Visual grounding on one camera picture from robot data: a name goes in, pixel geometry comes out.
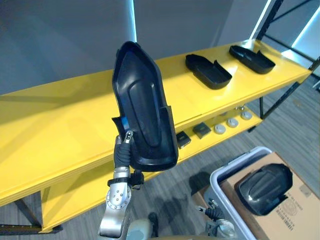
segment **gray carpet floor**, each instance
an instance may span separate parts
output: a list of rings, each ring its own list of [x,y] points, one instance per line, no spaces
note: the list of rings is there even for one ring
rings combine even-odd
[[[320,195],[320,94],[312,89],[316,80],[309,77],[265,122],[253,132],[243,132],[216,145],[184,163],[147,181],[142,190],[135,191],[130,210],[133,220],[146,218],[156,212],[159,235],[198,235],[205,221],[194,208],[192,193],[209,184],[210,173],[234,157],[256,146],[277,152]],[[288,87],[264,98],[270,107]],[[259,112],[259,101],[248,106]],[[41,215],[40,195],[25,201]],[[94,240],[105,211],[102,204],[64,223],[57,234],[0,236],[1,240]],[[28,224],[14,203],[0,207],[0,224]]]

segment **black plastic part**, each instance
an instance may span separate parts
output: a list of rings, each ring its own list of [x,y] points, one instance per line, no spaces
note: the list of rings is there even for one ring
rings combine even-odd
[[[145,183],[145,176],[140,170],[135,170],[130,175],[130,185],[142,185]]]
[[[207,215],[211,220],[217,221],[219,219],[224,219],[225,215],[220,207],[216,208],[207,208],[204,212],[205,215]]]
[[[184,131],[181,131],[176,135],[176,141],[178,143],[178,147],[180,149],[183,149],[186,145],[188,145],[191,142],[191,139]]]
[[[258,74],[267,74],[276,65],[264,56],[260,50],[255,53],[242,46],[233,45],[229,48],[229,53]]]
[[[211,129],[204,122],[201,122],[196,125],[192,131],[198,136],[198,138],[202,139],[205,135],[211,132]]]
[[[142,185],[145,183],[145,176],[140,170],[135,170],[130,174],[130,177],[118,177],[108,180],[107,185],[110,187],[111,184],[118,183],[128,183],[131,186]]]
[[[293,185],[292,172],[284,164],[271,163],[235,185],[242,203],[255,215],[265,216],[287,198]]]
[[[232,78],[217,60],[210,62],[204,56],[190,54],[185,56],[185,65],[210,89],[222,89]]]
[[[110,187],[111,184],[118,184],[118,183],[129,183],[130,178],[129,177],[118,177],[108,180],[107,185]]]
[[[112,87],[120,117],[113,118],[122,139],[126,118],[133,131],[130,165],[156,172],[177,164],[178,147],[171,107],[167,105],[161,73],[154,61],[134,42],[117,52]]]
[[[130,147],[130,144],[125,142],[115,145],[113,152],[115,168],[130,166]]]

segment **shelf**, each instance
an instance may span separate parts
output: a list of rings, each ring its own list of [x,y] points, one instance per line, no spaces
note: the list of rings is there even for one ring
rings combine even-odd
[[[232,75],[219,90],[207,88],[185,66],[185,54],[159,59],[165,97],[177,132],[259,98],[311,73],[268,45],[276,66],[257,74],[229,55],[231,44],[193,52],[215,59]],[[0,96],[0,206],[113,159],[119,115],[112,70],[73,77]]]
[[[258,125],[262,120],[252,111],[250,120],[243,120],[239,110],[232,110],[224,116],[217,116],[205,123],[212,129],[217,123],[226,127],[222,135],[213,131],[199,139],[192,127],[185,130],[191,138],[191,143],[179,149],[178,164],[232,136]],[[235,118],[239,124],[230,128],[225,124],[227,118]],[[145,180],[155,177],[160,172],[145,172]],[[75,216],[96,207],[105,201],[108,191],[107,181],[113,177],[113,163],[108,162],[92,170],[69,177],[41,191],[43,231],[50,231],[53,227]]]
[[[236,134],[239,134],[253,126],[257,126],[262,122],[262,120],[258,116],[256,116],[251,110],[249,110],[247,107],[245,108],[245,110],[252,114],[252,118],[250,120],[243,120],[240,117],[241,111],[231,110],[227,112],[227,114],[224,116],[218,115],[214,118],[204,121],[204,123],[208,127],[210,127],[211,132],[205,135],[202,139],[199,139],[198,136],[193,132],[193,127],[190,127],[184,130],[184,132],[191,139],[191,142],[188,145],[186,145],[184,148],[179,149],[179,157],[182,160],[188,159],[214,145],[217,145],[218,143],[221,143],[222,141],[228,138],[231,138]],[[238,126],[235,128],[231,128],[227,126],[226,119],[228,118],[235,118],[239,123]],[[224,125],[226,129],[224,134],[217,134],[214,132],[213,126],[216,124]]]

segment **black plastic tray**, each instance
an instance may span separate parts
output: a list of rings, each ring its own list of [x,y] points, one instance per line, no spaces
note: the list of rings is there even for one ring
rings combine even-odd
[[[255,53],[242,46],[233,45],[229,48],[229,53],[258,74],[267,74],[276,65],[264,56],[260,50]]]
[[[130,165],[156,172],[176,165],[178,147],[171,107],[161,73],[141,47],[128,41],[118,50],[112,87],[120,117],[113,118],[119,135],[133,131]]]
[[[190,54],[185,56],[185,65],[193,74],[210,89],[225,87],[232,78],[217,60],[210,62],[204,56]]]

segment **metal shelf frame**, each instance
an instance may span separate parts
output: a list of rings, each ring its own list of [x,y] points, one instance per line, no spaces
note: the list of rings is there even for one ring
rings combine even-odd
[[[298,55],[302,56],[303,58],[309,60],[312,62],[312,64],[310,65],[310,67],[308,68],[310,71],[312,71],[311,75],[316,77],[317,79],[320,79],[317,75],[315,75],[313,72],[314,70],[316,70],[316,68],[320,65],[320,56],[317,59],[313,59],[312,57],[308,56],[307,54],[289,46],[288,44],[284,43],[283,41],[274,38],[273,36],[270,36],[269,34],[267,34],[267,30],[270,27],[270,24],[274,23],[275,21],[279,20],[280,18],[283,18],[284,16],[286,16],[287,14],[291,13],[292,11],[300,8],[301,6],[307,4],[308,2],[310,2],[311,0],[305,0],[303,2],[301,2],[300,4],[292,7],[291,9],[289,9],[288,11],[284,12],[283,14],[276,16],[279,8],[281,7],[282,3],[284,0],[276,0],[272,6],[272,9],[270,10],[268,16],[266,17],[262,28],[260,29],[256,39],[257,40],[262,40],[263,37],[266,37],[274,42],[276,42],[277,44],[290,49],[291,51],[297,53]],[[264,113],[264,97],[260,97],[259,98],[259,108],[260,108],[260,118],[262,120],[266,119],[281,103],[283,103],[298,87],[300,86],[299,82],[295,82],[269,109],[268,111],[266,111],[266,113]],[[254,130],[256,127],[252,127],[248,130],[248,132],[250,133],[252,130]]]

